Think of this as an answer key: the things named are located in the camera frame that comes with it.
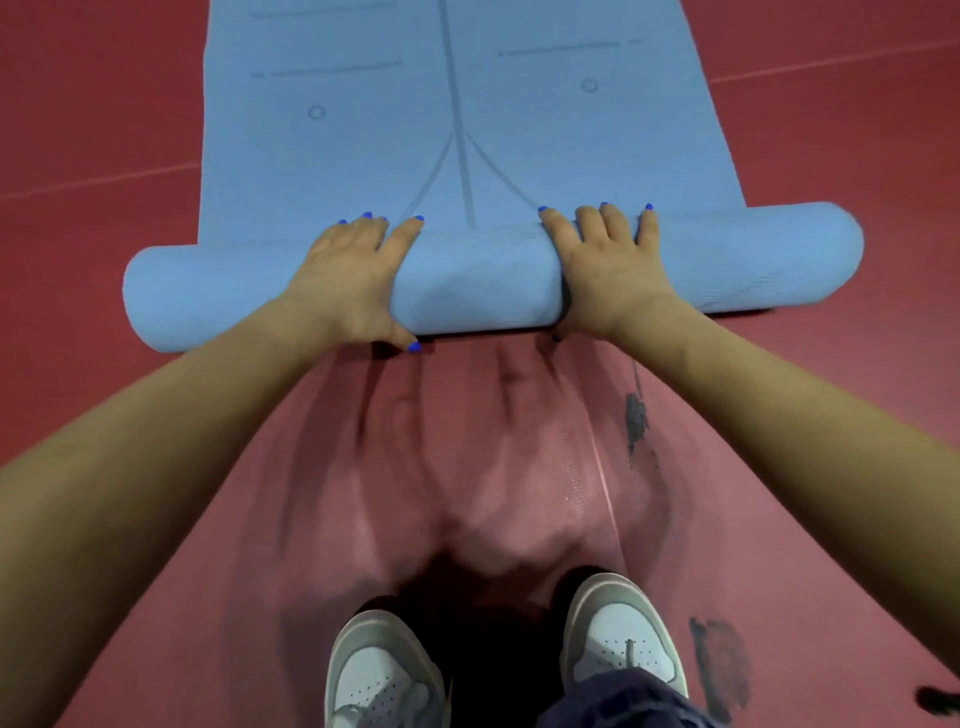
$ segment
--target blue yoga mat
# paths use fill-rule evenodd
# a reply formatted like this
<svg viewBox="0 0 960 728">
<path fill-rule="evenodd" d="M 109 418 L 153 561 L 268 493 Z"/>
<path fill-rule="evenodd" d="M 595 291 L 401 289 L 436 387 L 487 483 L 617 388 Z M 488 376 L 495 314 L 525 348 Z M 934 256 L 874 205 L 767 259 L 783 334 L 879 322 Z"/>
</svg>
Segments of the blue yoga mat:
<svg viewBox="0 0 960 728">
<path fill-rule="evenodd" d="M 664 214 L 660 231 L 667 276 L 705 312 L 820 301 L 853 274 L 863 250 L 860 227 L 829 203 Z M 281 293 L 308 247 L 148 248 L 127 268 L 127 314 L 154 349 L 191 349 Z M 561 306 L 553 243 L 528 223 L 425 229 L 400 266 L 390 308 L 426 335 L 546 327 Z"/>
<path fill-rule="evenodd" d="M 862 250 L 831 206 L 745 207 L 678 0 L 213 0 L 204 108 L 200 245 L 124 281 L 162 351 L 367 210 L 426 217 L 392 300 L 418 334 L 553 323 L 539 205 L 653 203 L 671 279 L 710 311 L 818 301 Z"/>
</svg>

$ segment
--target forearm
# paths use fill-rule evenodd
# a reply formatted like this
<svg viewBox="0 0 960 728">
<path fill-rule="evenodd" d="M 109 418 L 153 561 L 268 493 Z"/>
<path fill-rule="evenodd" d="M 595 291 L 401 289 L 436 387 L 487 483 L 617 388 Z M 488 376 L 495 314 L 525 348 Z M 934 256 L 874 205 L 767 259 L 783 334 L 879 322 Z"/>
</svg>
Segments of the forearm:
<svg viewBox="0 0 960 728">
<path fill-rule="evenodd" d="M 960 673 L 960 455 L 664 303 L 624 350 L 690 402 L 818 542 Z"/>
<path fill-rule="evenodd" d="M 309 369 L 271 303 L 0 471 L 0 715 L 52 723 Z"/>
</svg>

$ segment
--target floor line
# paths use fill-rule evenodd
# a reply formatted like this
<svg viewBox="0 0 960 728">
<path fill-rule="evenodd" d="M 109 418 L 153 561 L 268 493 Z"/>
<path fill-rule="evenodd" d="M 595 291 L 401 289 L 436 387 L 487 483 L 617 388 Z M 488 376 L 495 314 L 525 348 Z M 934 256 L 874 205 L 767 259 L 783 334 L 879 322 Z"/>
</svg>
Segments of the floor line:
<svg viewBox="0 0 960 728">
<path fill-rule="evenodd" d="M 730 76 L 719 76 L 715 79 L 709 79 L 710 85 L 729 84 L 735 81 L 747 81 L 749 79 L 759 79 L 766 76 L 777 76 L 781 73 L 794 73 L 796 71 L 806 71 L 812 68 L 823 68 L 830 65 L 839 65 L 841 63 L 858 63 L 862 61 L 872 61 L 874 59 L 885 58 L 887 56 L 903 56 L 909 53 L 924 53 L 926 51 L 939 51 L 944 48 L 952 48 L 960 45 L 960 38 L 953 40 L 930 40 L 925 43 L 916 43 L 915 45 L 904 45 L 900 48 L 885 48 L 881 51 L 870 51 L 868 53 L 855 53 L 850 56 L 838 56 L 832 59 L 823 59 L 822 61 L 811 61 L 809 63 L 794 63 L 793 65 L 783 65 L 777 68 L 765 68 L 760 71 L 748 71 L 746 73 L 735 73 Z"/>
<path fill-rule="evenodd" d="M 86 180 L 76 180 L 74 182 L 48 184 L 45 187 L 36 187 L 34 189 L 23 190 L 22 192 L 8 192 L 7 194 L 0 194 L 0 204 L 10 202 L 11 200 L 22 200 L 25 197 L 34 197 L 35 195 L 49 195 L 54 192 L 62 192 L 68 189 L 83 189 L 84 187 L 93 187 L 98 184 L 125 182 L 126 180 L 140 180 L 144 177 L 167 175 L 173 172 L 186 172 L 194 169 L 200 169 L 200 163 L 198 161 L 187 161 L 183 162 L 182 164 L 171 164 L 167 167 L 152 167 L 151 169 L 141 169 L 138 172 L 124 172 L 119 175 L 89 177 Z"/>
</svg>

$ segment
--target left hand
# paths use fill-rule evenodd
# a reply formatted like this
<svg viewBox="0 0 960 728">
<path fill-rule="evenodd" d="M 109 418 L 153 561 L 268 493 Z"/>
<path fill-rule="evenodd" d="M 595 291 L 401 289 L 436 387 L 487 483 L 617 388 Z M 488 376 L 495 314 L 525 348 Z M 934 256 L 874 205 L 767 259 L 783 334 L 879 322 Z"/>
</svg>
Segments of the left hand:
<svg viewBox="0 0 960 728">
<path fill-rule="evenodd" d="M 410 218 L 384 242 L 388 225 L 383 218 L 358 217 L 327 228 L 280 296 L 323 332 L 326 348 L 385 341 L 418 350 L 417 337 L 394 320 L 389 305 L 396 271 L 423 221 Z"/>
</svg>

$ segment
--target grey sneaker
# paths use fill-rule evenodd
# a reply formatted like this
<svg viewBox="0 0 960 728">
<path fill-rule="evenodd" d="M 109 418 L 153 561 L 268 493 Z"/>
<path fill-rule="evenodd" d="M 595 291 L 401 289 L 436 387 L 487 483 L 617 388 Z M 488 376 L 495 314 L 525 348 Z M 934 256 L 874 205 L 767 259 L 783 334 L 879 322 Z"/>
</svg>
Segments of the grey sneaker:
<svg viewBox="0 0 960 728">
<path fill-rule="evenodd" d="M 677 648 L 647 596 L 630 579 L 598 573 L 577 590 L 566 616 L 564 690 L 593 675 L 643 667 L 688 697 Z"/>
<path fill-rule="evenodd" d="M 327 728 L 446 728 L 444 678 L 413 631 L 381 610 L 361 612 L 330 653 Z"/>
</svg>

